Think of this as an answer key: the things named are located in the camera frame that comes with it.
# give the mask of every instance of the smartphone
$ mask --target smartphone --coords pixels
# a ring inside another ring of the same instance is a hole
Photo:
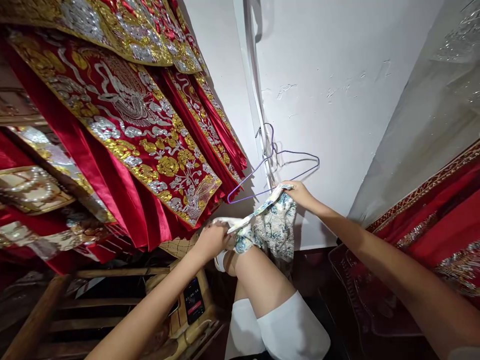
[[[174,312],[176,312],[178,310],[178,308],[180,307],[180,302],[177,300],[173,306],[171,307],[170,311],[168,312],[168,316],[172,315]]]
[[[191,325],[205,312],[199,280],[196,277],[183,291],[183,296],[185,297],[186,319],[188,325]]]

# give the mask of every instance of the white shoe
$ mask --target white shoe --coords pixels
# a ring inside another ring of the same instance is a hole
[[[226,250],[222,250],[221,253],[219,253],[214,259],[213,261],[215,262],[215,267],[216,269],[221,272],[221,273],[225,273],[225,268],[224,268],[224,257],[225,257],[225,254],[227,253]]]

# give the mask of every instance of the white skirt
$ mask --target white skirt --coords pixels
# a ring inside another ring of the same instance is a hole
[[[321,360],[330,337],[297,291],[257,319],[250,300],[233,303],[225,360],[268,350],[276,360]]]

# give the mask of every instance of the blue and white floral fabric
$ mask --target blue and white floral fabric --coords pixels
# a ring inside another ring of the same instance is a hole
[[[240,219],[217,217],[216,222],[228,223],[228,234],[236,233],[234,250],[246,252],[252,245],[258,246],[270,257],[288,278],[294,259],[294,219],[297,203],[284,190],[293,185],[280,184],[268,199],[249,216]]]

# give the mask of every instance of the phone screen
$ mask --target phone screen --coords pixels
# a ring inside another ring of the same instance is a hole
[[[185,297],[186,318],[188,324],[191,325],[205,312],[199,280],[196,277],[183,291],[183,296]]]

